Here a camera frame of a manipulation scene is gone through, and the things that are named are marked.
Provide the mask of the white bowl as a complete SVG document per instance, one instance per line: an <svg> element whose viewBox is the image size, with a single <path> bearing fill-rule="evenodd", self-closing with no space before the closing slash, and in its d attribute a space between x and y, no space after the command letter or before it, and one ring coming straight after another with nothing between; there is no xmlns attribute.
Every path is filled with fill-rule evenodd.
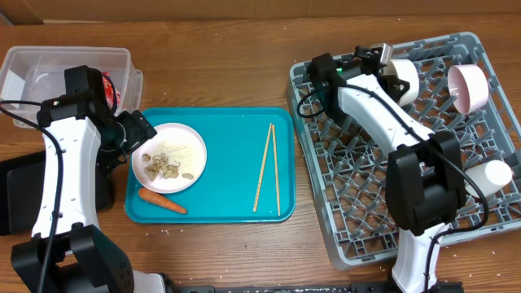
<svg viewBox="0 0 521 293"><path fill-rule="evenodd" d="M391 59L383 69L383 75L390 77L389 95L403 107L418 97L419 78L416 67L408 59Z"/></svg>

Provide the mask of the red snack wrapper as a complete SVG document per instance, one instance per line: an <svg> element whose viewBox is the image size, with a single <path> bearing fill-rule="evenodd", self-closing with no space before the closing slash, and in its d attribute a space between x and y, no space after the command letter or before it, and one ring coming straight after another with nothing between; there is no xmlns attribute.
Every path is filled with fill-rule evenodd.
<svg viewBox="0 0 521 293"><path fill-rule="evenodd" d="M110 107L112 114L115 114L120 106L120 92L115 87L112 79L107 72L101 72L103 78L103 87L107 99L107 105Z"/></svg>

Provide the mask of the pink bowl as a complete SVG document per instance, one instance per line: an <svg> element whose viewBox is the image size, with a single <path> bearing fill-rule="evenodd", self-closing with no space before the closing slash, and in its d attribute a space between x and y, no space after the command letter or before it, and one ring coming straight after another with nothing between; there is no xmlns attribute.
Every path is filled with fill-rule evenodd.
<svg viewBox="0 0 521 293"><path fill-rule="evenodd" d="M488 102L488 80L480 67L474 64L453 65L448 70L449 94L460 114L468 115Z"/></svg>

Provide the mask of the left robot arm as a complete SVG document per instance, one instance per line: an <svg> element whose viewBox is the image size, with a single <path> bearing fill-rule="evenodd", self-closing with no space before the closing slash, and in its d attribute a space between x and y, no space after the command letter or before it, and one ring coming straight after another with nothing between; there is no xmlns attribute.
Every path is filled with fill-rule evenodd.
<svg viewBox="0 0 521 293"><path fill-rule="evenodd" d="M86 65L64 72L65 93L38 104L45 142L42 201L32 236L11 251L31 292L173 292L163 273L133 269L99 228L96 172L110 173L156 136L140 111L107 103L108 77Z"/></svg>

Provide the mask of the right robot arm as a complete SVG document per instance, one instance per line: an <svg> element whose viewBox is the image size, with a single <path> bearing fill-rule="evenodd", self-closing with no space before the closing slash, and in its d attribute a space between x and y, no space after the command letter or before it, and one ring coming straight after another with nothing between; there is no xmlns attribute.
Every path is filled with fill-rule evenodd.
<svg viewBox="0 0 521 293"><path fill-rule="evenodd" d="M335 122L354 119L387 159L385 200L399 229L399 247L388 292L460 292L459 282L440 282L436 264L442 238L474 195L482 205L506 186L511 167L492 160L462 166L460 144L448 131L434 131L405 112L419 94L414 63L396 59L386 43L359 46L352 58L330 54L312 59L306 70L322 113Z"/></svg>

